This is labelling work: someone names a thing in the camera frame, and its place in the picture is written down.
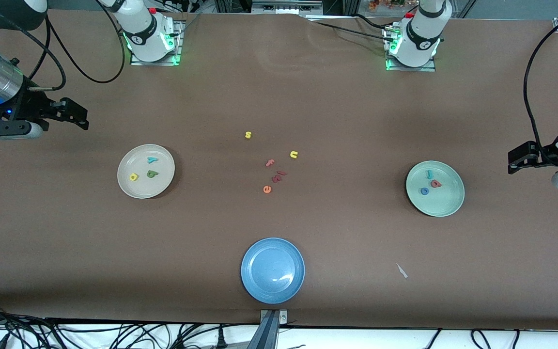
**light green plate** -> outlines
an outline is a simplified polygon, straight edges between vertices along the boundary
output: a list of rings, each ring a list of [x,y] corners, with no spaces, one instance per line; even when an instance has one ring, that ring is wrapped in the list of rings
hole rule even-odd
[[[432,177],[443,186],[432,188],[428,170],[432,171]],[[421,194],[421,188],[428,188],[429,193]],[[406,192],[418,210],[434,217],[454,214],[465,201],[465,185],[460,175],[449,165],[439,161],[416,164],[406,178]]]

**white scrap of paper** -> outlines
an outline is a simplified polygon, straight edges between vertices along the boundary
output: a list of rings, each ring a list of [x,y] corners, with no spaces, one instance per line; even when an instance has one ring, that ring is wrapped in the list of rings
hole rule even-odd
[[[405,279],[407,279],[407,278],[408,278],[408,274],[406,274],[406,272],[402,269],[402,267],[399,266],[399,264],[396,263],[396,265],[397,265],[397,268],[399,269],[399,272],[401,272],[401,274],[403,275],[403,277],[404,277]]]

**silver metal cylinder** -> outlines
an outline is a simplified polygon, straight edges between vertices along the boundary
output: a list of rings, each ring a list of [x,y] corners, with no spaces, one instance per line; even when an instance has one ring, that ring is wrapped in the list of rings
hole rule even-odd
[[[14,97],[23,84],[23,73],[0,56],[0,104]]]

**plate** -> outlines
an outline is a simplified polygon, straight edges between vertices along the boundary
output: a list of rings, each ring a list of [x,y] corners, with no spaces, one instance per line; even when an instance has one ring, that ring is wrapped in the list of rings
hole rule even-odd
[[[283,303],[301,289],[305,262],[301,252],[287,240],[269,237],[257,241],[242,258],[241,278],[256,300]]]
[[[156,161],[148,163],[148,158]],[[148,172],[157,173],[149,177]],[[135,199],[148,199],[161,194],[175,174],[175,162],[169,151],[160,145],[144,144],[128,152],[118,166],[118,184],[122,191]]]
[[[442,186],[432,188],[428,170],[433,179]],[[428,194],[421,194],[427,188]],[[421,212],[434,217],[454,214],[465,201],[465,185],[460,175],[451,166],[439,161],[424,161],[416,164],[406,177],[406,192],[412,204]]]

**brown table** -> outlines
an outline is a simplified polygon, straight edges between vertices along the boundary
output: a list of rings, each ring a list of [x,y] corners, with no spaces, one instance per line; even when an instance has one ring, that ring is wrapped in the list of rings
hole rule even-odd
[[[88,73],[117,69],[103,13],[49,17]],[[181,66],[127,66],[106,85],[85,80],[53,44],[68,85],[49,95],[85,106],[91,125],[52,122],[35,141],[0,142],[0,305],[45,317],[254,322],[269,306],[243,288],[241,258],[255,241],[283,237],[307,267],[301,291],[279,306],[298,324],[558,329],[554,169],[506,168],[507,151],[532,137],[522,77],[551,27],[452,20],[438,71],[408,73],[385,71],[374,39],[297,16],[203,15]],[[2,32],[0,52],[28,72],[40,49]],[[52,62],[35,80],[59,83]],[[550,142],[558,34],[529,92]],[[115,174],[144,143],[170,149],[177,175],[162,196],[136,200]],[[426,159],[465,182],[450,217],[427,217],[405,195],[407,172]],[[264,194],[279,169],[288,176]]]

